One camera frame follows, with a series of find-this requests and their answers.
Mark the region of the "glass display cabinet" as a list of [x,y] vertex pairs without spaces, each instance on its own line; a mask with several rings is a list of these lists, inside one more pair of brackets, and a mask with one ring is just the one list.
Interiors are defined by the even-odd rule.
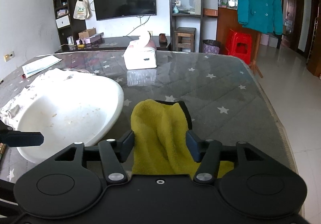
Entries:
[[203,40],[216,39],[218,0],[170,0],[170,36],[175,51],[175,30],[196,28],[195,52],[203,52]]

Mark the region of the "white tissue box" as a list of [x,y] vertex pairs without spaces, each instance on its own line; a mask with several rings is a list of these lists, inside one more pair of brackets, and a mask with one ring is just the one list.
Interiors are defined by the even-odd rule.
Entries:
[[139,39],[130,41],[123,58],[127,70],[153,69],[157,67],[156,45],[149,31],[145,30]]

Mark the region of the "yellow grey microfiber cloth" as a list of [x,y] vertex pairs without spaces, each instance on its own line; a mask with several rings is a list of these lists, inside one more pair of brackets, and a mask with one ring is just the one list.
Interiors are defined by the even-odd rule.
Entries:
[[134,132],[135,175],[183,175],[193,177],[199,167],[186,146],[186,132],[193,128],[183,101],[144,100],[131,114]]

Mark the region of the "cardboard box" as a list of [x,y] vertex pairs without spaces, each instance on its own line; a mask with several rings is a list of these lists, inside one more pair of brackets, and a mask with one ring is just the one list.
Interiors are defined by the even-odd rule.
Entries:
[[96,34],[96,28],[86,29],[78,34],[79,39],[90,38]]

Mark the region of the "wooden counter cabinet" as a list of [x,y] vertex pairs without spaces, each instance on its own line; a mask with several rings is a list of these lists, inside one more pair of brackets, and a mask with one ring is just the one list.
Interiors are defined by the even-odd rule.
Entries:
[[237,10],[219,7],[216,40],[221,42],[220,54],[223,54],[225,51],[225,46],[228,42],[228,34],[231,29],[237,32],[247,33],[251,35],[252,49],[250,64],[252,64],[258,46],[257,43],[259,43],[261,40],[261,33],[252,29],[243,28],[242,25],[238,23]]

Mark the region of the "large white bowl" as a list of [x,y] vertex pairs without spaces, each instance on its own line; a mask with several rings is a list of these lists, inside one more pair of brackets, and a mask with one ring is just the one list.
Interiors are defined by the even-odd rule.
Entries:
[[40,132],[40,146],[19,147],[19,154],[38,164],[71,144],[92,146],[116,123],[124,104],[120,84],[103,76],[78,73],[46,87],[23,112],[17,129]]

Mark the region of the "papers on table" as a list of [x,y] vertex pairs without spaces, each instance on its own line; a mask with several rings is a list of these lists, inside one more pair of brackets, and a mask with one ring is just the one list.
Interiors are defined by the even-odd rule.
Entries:
[[62,59],[57,58],[53,55],[43,57],[41,59],[38,59],[36,61],[33,61],[31,63],[28,63],[22,67],[23,74],[26,78],[29,78],[38,72],[41,72],[52,65],[55,65],[62,61]]

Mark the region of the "red plastic stool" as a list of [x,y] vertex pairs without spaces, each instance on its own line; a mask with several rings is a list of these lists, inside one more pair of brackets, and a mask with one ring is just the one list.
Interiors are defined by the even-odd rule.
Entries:
[[234,56],[250,64],[252,50],[252,36],[248,33],[229,29],[223,54]]

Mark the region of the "dark waste basket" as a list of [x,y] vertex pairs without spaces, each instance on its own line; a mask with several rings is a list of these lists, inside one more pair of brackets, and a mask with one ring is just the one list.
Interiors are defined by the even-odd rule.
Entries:
[[205,39],[203,40],[203,53],[206,54],[219,54],[221,42],[211,40],[211,39]]

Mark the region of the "teal hanging jacket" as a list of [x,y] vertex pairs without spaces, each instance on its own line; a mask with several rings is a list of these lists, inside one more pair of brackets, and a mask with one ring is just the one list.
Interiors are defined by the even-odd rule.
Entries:
[[238,0],[238,23],[260,33],[281,35],[281,0]]

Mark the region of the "white patterned towel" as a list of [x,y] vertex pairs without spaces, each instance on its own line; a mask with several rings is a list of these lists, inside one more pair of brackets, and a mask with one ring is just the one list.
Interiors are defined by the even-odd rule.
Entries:
[[58,68],[40,74],[1,107],[1,120],[13,130],[17,130],[23,113],[41,96],[49,93],[55,97],[72,97],[79,92],[74,84],[80,81],[80,85],[83,85],[93,76],[95,74],[85,70],[61,70]]

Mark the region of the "small wooden stool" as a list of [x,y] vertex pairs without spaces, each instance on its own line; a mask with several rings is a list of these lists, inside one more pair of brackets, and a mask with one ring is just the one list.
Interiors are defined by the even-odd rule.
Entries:
[[190,52],[195,52],[195,34],[196,28],[178,27],[175,30],[175,51],[189,49]]

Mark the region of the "pink flat box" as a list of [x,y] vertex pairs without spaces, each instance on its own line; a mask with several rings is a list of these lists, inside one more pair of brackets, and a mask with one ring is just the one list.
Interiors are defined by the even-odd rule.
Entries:
[[81,43],[85,44],[85,45],[92,44],[96,41],[101,40],[102,36],[103,36],[103,33],[96,33],[95,35],[92,35],[89,38],[78,39],[78,40],[76,40],[76,43],[77,43],[77,45],[80,45]]

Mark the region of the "brown shoe on bench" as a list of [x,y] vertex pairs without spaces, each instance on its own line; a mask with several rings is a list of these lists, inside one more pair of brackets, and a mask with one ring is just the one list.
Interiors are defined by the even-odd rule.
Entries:
[[168,43],[165,33],[160,33],[158,39],[159,39],[160,44],[167,44]]

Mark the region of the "dark shelf unit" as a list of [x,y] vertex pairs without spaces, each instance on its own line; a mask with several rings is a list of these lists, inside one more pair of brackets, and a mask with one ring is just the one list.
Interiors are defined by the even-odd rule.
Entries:
[[74,44],[78,34],[86,29],[85,21],[73,18],[77,0],[53,0],[54,15],[60,44]]

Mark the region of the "canvas tote bag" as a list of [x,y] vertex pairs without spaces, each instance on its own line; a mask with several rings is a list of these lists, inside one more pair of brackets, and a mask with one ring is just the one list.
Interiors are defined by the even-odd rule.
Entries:
[[73,18],[86,20],[90,16],[88,0],[76,0]]

